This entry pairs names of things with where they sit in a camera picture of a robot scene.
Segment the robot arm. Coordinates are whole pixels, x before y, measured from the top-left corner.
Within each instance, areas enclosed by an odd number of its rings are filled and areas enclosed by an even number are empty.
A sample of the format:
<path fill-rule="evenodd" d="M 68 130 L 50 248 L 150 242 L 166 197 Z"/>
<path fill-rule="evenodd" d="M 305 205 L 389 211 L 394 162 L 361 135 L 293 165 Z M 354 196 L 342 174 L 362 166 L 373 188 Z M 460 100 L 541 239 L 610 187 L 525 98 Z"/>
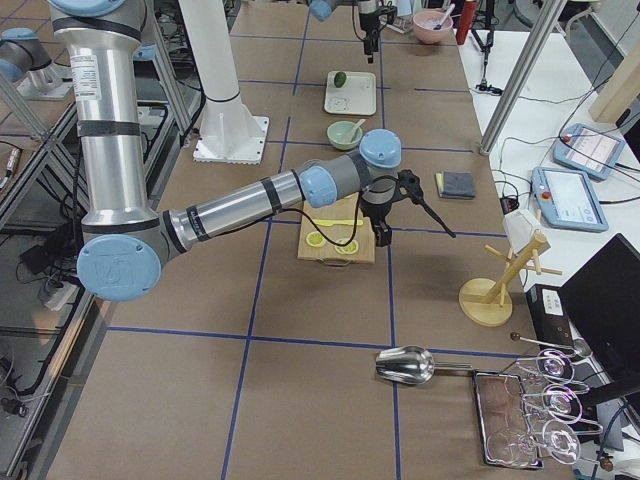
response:
<path fill-rule="evenodd" d="M 54 1 L 54 35 L 68 51 L 84 154 L 89 210 L 77 258 L 81 283 L 110 301 L 130 301 L 158 283 L 163 266 L 199 242 L 232 233 L 305 202 L 325 207 L 349 195 L 380 246 L 391 241 L 395 202 L 425 205 L 418 177 L 400 166 L 401 142 L 366 133 L 333 160 L 311 160 L 183 211 L 147 203 L 133 58 L 150 30 L 145 1 Z"/>
<path fill-rule="evenodd" d="M 379 52 L 381 32 L 398 16 L 398 8 L 391 1 L 312 0 L 307 2 L 307 6 L 311 15 L 320 22 L 328 20 L 339 7 L 349 6 L 354 35 L 361 42 L 369 64 L 374 63 L 374 55 Z"/>

